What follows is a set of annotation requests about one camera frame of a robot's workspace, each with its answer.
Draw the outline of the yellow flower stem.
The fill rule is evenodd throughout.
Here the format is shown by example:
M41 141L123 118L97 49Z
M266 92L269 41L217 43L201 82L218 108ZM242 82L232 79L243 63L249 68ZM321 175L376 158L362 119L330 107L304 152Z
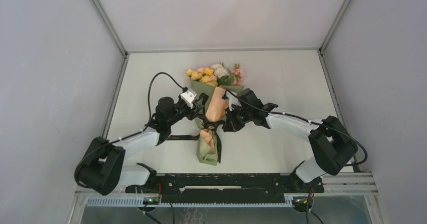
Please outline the yellow flower stem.
M218 80L214 75L214 70L211 67L201 67L197 70L188 69L186 75L191 81L204 83L210 86L217 87Z

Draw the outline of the black mounting rail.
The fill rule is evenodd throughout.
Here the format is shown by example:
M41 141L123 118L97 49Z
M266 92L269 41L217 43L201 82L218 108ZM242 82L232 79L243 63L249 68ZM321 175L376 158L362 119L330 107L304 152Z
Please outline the black mounting rail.
M281 173L157 174L143 186L128 186L130 194L166 196L175 204L283 204L286 194L324 193L320 177L310 183Z

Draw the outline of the green orange wrapping paper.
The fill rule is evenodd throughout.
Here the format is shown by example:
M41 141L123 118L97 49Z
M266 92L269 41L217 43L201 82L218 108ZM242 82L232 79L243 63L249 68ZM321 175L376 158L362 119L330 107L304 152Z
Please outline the green orange wrapping paper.
M227 102L222 99L225 91L229 90L233 93L238 93L244 89L243 86L214 87L194 81L191 82L191 88L199 95L202 93L208 95L204 111L200 111L197 117L202 118L205 116L209 122L217 122L221 119L225 121L226 109L228 108Z

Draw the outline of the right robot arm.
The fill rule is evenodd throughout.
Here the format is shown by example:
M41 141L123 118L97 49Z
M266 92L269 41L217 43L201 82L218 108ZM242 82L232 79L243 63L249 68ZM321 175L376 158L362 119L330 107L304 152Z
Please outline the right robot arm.
M305 191L318 177L336 176L344 167L357 166L368 159L365 147L334 116L304 118L277 104L262 103L251 89L237 94L227 90L221 97L229 106L224 131L237 132L252 122L267 129L283 130L309 143L313 156L291 173L291 185L298 192Z

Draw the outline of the pink rose stem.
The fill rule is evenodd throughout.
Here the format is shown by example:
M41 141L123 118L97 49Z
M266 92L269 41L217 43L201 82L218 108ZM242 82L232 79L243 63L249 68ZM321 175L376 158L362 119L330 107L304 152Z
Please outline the pink rose stem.
M241 85L245 78L245 73L241 69L241 66L239 63L234 64L233 70L232 70L233 76L234 76L234 85Z

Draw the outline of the black printed ribbon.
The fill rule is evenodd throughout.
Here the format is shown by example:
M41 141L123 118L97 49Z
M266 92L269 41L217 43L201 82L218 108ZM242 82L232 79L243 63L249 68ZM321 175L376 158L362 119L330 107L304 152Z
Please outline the black printed ribbon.
M197 141L196 157L202 164L216 166L221 163L222 141L218 134L218 128L224 124L224 120L209 122L205 116L195 119L200 132L198 135L170 135L167 140L193 140Z

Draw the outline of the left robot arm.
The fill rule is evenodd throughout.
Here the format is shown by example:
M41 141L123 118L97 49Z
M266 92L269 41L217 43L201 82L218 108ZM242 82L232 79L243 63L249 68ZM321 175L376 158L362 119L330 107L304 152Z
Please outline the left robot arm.
M192 90L181 93L177 102L163 97L144 129L114 141L94 138L75 169L75 182L102 195L110 194L117 186L138 185L145 192L154 191L158 184L151 175L154 170L144 164L126 165L125 160L162 144L171 135L172 125L183 118L194 119L207 100L208 95Z

